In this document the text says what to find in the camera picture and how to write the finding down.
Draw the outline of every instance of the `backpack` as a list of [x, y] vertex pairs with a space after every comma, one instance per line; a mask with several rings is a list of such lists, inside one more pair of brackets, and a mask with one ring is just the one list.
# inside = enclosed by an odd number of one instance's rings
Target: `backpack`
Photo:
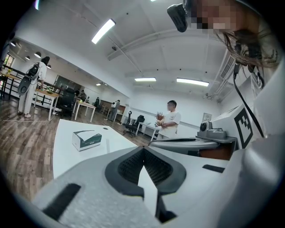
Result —
[[40, 63], [36, 62], [31, 69], [26, 73], [26, 76], [32, 80], [37, 79], [39, 76]]

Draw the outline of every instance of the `box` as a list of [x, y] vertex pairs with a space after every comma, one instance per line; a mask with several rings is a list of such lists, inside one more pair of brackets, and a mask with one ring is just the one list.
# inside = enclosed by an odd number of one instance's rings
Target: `box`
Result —
[[86, 150], [101, 144], [102, 135], [94, 130], [76, 131], [72, 134], [72, 144], [78, 151]]

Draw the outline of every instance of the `wooden floor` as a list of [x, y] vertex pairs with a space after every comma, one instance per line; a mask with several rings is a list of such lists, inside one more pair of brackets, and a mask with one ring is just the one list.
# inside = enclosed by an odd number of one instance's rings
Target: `wooden floor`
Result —
[[[18, 101], [15, 98], [0, 101], [0, 165], [11, 190], [31, 200], [53, 179], [53, 144], [60, 118], [54, 116], [49, 122], [48, 110], [32, 107], [32, 118], [25, 119], [23, 115], [16, 115]], [[88, 109], [86, 117], [85, 110], [85, 107], [80, 108], [77, 122], [90, 123], [92, 110]], [[123, 134], [124, 126], [104, 118], [101, 113], [95, 112], [92, 124], [110, 126]], [[65, 119], [74, 121], [74, 117]], [[148, 145], [151, 139], [143, 134], [133, 138], [126, 134], [124, 137], [138, 146]]]

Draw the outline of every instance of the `white pants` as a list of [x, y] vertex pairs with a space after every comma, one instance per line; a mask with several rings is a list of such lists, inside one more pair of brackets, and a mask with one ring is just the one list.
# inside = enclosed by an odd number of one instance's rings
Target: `white pants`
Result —
[[29, 114], [32, 101], [33, 101], [33, 96], [37, 87], [37, 83], [32, 81], [30, 87], [28, 88], [28, 91], [20, 97], [19, 101], [19, 107], [18, 110], [19, 112], [23, 112], [24, 114]]
[[161, 139], [168, 139], [169, 137], [166, 137], [166, 136], [164, 136], [164, 135], [162, 135], [162, 134], [158, 134], [158, 136], [157, 136], [157, 140], [161, 140]]

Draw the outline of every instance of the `white tabletop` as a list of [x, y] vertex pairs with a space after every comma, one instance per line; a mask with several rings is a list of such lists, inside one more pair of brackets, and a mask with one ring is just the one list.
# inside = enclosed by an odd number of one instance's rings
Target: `white tabletop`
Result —
[[[84, 151], [78, 151], [72, 144], [72, 133], [80, 130], [95, 130], [102, 135], [101, 144]], [[107, 139], [110, 153], [130, 147], [134, 143], [120, 135], [109, 126], [79, 123], [61, 119], [53, 146], [53, 176], [57, 178], [72, 166], [86, 159], [107, 154]]]
[[150, 123], [150, 124], [146, 124], [146, 123], [143, 123], [143, 122], [139, 122], [140, 124], [144, 125], [144, 126], [147, 126], [153, 130], [160, 130], [161, 129], [161, 126], [158, 126], [156, 127], [154, 123]]

